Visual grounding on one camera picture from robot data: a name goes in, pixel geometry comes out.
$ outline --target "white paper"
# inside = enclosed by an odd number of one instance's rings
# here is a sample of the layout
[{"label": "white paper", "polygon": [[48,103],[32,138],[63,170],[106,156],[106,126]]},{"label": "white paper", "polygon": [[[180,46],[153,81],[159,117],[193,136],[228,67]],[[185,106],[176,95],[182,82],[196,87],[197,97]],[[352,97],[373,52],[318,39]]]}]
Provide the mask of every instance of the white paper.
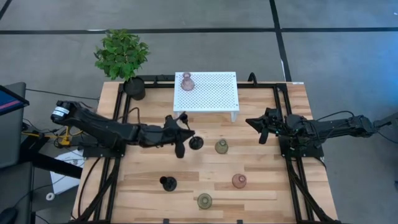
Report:
[{"label": "white paper", "polygon": [[[65,161],[69,164],[78,166],[83,168],[84,160],[83,160],[83,151],[74,150],[73,152],[67,152],[57,156],[55,159]],[[62,174],[57,174],[54,172],[50,172],[51,181],[53,183],[54,194],[60,194],[68,189],[71,189],[74,186],[79,185],[80,179],[76,179],[73,177],[64,177]]]}]

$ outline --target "black plant pot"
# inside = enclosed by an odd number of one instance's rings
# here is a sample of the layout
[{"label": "black plant pot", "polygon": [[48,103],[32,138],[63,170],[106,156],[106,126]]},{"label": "black plant pot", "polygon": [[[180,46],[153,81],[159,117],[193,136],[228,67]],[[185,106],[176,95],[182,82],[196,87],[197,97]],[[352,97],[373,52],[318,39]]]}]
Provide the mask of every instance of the black plant pot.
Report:
[{"label": "black plant pot", "polygon": [[142,100],[145,97],[145,83],[140,77],[130,78],[125,81],[123,90],[135,100]]}]

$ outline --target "wooden table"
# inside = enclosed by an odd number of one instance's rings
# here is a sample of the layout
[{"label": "wooden table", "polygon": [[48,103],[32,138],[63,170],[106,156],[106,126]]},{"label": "wooden table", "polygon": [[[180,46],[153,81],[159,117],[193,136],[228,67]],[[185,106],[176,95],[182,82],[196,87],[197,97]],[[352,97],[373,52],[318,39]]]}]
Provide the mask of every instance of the wooden table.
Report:
[{"label": "wooden table", "polygon": [[[104,83],[98,114],[112,118],[118,85],[117,82]],[[287,86],[292,112],[311,119],[304,85],[288,83]],[[130,107],[140,108],[141,122],[163,126],[164,117],[173,114],[174,89],[151,88],[146,92],[143,100],[132,100]],[[272,89],[240,88],[238,93],[240,114],[235,123],[231,123],[228,113],[188,114],[190,127],[197,136],[204,138],[205,145],[193,151],[186,142],[183,159],[176,158],[173,146],[158,149],[127,147],[119,170],[113,223],[161,223],[164,218],[169,218],[171,223],[236,223],[236,220],[295,223],[285,159],[280,155],[277,138],[270,134],[267,144],[260,145],[259,134],[244,122],[246,118],[264,114],[267,107],[275,108]],[[128,122],[137,122],[135,112],[129,115]],[[227,154],[215,151],[215,144],[221,138],[229,144]],[[85,163],[78,195],[95,160],[88,159]],[[98,192],[103,161],[99,161],[87,181],[82,210]],[[303,158],[303,162],[309,191],[326,214],[336,219],[325,168],[314,158]],[[231,183],[232,176],[237,173],[248,178],[243,189],[236,189]],[[159,183],[161,176],[175,177],[177,188],[166,192]],[[197,197],[202,193],[213,198],[213,205],[208,210],[197,205]],[[303,218],[306,218],[303,199],[299,195]],[[105,195],[101,218],[105,217],[107,200],[108,195]],[[77,204],[78,197],[73,209],[75,217]]]}]

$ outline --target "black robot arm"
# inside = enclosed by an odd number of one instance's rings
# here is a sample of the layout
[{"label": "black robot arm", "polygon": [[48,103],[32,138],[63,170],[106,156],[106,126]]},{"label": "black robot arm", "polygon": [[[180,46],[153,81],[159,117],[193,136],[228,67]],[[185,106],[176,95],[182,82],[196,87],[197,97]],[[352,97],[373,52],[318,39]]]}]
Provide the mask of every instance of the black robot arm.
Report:
[{"label": "black robot arm", "polygon": [[398,113],[372,123],[363,115],[331,121],[307,120],[303,116],[291,114],[283,120],[276,109],[267,108],[263,116],[246,119],[258,133],[261,133],[260,144],[265,144],[268,133],[290,138],[290,147],[300,149],[313,145],[319,147],[328,138],[354,136],[368,138],[378,130],[390,124],[397,124]]},{"label": "black robot arm", "polygon": [[187,119],[183,113],[173,119],[171,115],[165,117],[164,127],[147,124],[121,124],[117,121],[102,117],[82,107],[75,101],[58,101],[57,107],[51,115],[51,120],[64,126],[75,126],[93,136],[104,147],[117,148],[123,144],[138,144],[141,147],[162,147],[165,144],[175,144],[175,153],[183,158],[185,147],[183,142],[192,137],[195,132],[182,129],[177,121]]}]

